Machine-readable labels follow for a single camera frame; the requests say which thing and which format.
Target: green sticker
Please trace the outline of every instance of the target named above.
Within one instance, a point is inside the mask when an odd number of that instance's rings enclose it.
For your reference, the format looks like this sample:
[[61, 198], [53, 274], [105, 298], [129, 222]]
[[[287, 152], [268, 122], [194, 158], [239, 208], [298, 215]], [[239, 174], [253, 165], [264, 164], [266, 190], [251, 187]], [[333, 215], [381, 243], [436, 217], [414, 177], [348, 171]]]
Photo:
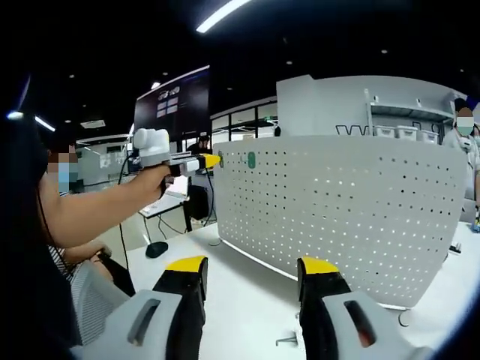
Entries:
[[218, 156], [220, 156], [220, 167], [224, 167], [224, 153], [219, 151]]
[[248, 167], [250, 169], [255, 169], [255, 153], [253, 151], [248, 153]]

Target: computer monitor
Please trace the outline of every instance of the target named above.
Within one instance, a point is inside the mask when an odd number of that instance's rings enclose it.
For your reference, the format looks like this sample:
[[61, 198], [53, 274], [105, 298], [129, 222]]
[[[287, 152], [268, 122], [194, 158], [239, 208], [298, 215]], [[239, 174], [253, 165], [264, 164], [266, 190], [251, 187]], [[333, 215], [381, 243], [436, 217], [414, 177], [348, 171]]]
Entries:
[[209, 66], [166, 82], [136, 99], [135, 129], [165, 129], [170, 142], [212, 132]]

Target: white box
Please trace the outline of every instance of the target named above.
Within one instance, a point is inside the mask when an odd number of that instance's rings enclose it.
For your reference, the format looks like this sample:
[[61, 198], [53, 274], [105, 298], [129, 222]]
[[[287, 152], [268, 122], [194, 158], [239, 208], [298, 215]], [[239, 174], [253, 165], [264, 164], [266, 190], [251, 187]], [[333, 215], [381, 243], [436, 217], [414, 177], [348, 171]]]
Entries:
[[417, 131], [417, 140], [429, 144], [438, 144], [438, 133], [428, 130]]
[[397, 137], [401, 140], [417, 141], [417, 129], [414, 126], [397, 126]]
[[382, 126], [382, 125], [375, 125], [375, 135], [378, 137], [391, 137], [392, 139], [395, 138], [395, 128], [391, 126]]

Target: white perforated panel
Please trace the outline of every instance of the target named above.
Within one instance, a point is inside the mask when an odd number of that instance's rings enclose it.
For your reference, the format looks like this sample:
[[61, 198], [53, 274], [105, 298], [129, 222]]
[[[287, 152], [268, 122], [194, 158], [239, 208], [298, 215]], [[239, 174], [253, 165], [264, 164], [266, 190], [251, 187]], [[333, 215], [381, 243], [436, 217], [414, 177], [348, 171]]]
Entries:
[[220, 237], [291, 275], [298, 257], [328, 260], [352, 290], [409, 308], [447, 254], [464, 195], [460, 152], [369, 136], [253, 139], [219, 151]]

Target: striped shirt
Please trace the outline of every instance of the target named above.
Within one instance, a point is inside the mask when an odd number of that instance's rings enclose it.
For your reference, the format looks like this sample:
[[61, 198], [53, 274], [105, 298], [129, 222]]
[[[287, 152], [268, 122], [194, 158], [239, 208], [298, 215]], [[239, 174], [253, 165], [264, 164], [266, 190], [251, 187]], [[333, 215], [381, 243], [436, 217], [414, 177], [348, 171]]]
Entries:
[[[70, 192], [59, 192], [58, 194], [61, 197], [67, 196]], [[57, 265], [58, 270], [60, 270], [61, 274], [64, 275], [68, 281], [71, 281], [74, 278], [75, 271], [77, 270], [77, 265], [70, 265], [67, 264], [63, 260], [63, 256], [65, 255], [65, 249], [61, 249], [55, 246], [48, 245], [48, 249], [50, 251], [50, 255], [53, 258], [53, 262]]]

